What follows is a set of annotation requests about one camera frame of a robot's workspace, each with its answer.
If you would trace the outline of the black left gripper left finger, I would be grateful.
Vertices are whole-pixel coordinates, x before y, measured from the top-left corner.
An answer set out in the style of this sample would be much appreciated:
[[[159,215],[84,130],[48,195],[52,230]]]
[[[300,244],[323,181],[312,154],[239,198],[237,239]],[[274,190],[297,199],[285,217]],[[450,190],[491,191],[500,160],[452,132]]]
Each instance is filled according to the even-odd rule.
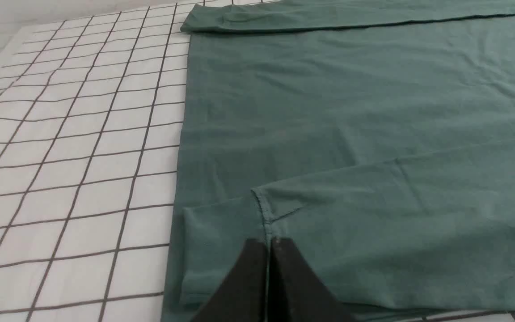
[[[262,322],[268,256],[263,242],[246,240],[235,265],[192,321]]]

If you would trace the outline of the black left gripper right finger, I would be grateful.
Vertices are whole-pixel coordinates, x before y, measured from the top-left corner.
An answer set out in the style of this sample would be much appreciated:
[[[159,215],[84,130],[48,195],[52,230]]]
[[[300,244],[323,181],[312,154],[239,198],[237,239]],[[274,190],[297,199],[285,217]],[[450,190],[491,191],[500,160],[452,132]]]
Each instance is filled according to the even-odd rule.
[[[269,322],[355,322],[314,273],[294,241],[270,241]]]

